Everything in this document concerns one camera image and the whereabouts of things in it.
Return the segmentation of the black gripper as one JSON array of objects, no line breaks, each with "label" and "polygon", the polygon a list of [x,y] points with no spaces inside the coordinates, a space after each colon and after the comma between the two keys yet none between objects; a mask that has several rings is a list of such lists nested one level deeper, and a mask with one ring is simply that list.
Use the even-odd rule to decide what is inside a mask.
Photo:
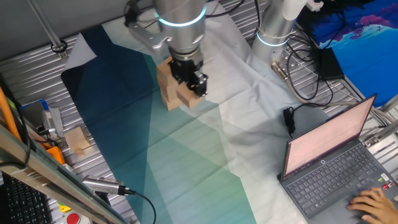
[{"label": "black gripper", "polygon": [[179,60],[172,57],[168,63],[172,76],[178,84],[188,83],[188,89],[193,91],[197,98],[207,95],[208,75],[201,72],[203,59]]}]

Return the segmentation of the person bare hand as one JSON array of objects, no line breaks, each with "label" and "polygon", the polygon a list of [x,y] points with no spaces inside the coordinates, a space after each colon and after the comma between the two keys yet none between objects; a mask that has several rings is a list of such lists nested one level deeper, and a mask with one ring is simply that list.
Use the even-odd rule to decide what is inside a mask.
[{"label": "person bare hand", "polygon": [[362,191],[347,209],[364,212],[361,219],[370,224],[397,224],[397,209],[381,188]]}]

